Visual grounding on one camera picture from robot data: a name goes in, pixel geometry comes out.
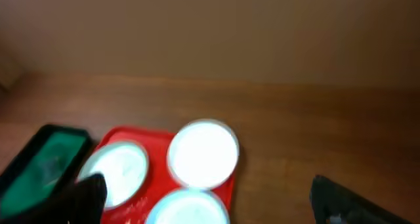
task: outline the beige wall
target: beige wall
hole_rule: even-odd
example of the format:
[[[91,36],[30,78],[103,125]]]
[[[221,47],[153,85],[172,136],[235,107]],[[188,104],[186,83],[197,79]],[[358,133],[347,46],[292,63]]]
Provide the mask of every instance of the beige wall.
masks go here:
[[[420,84],[420,0],[0,0],[29,70]]]

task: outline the white disc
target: white disc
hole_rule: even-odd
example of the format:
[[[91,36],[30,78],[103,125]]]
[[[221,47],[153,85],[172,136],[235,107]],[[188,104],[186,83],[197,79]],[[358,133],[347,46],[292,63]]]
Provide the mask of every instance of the white disc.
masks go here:
[[[177,190],[152,209],[146,224],[229,224],[223,203],[209,192]]]
[[[212,189],[235,169],[239,144],[233,131],[215,120],[199,120],[182,128],[167,155],[171,175],[182,186]]]
[[[79,179],[94,173],[103,174],[106,182],[105,208],[127,201],[143,184],[148,170],[146,151],[131,142],[117,142],[102,147],[83,166]]]

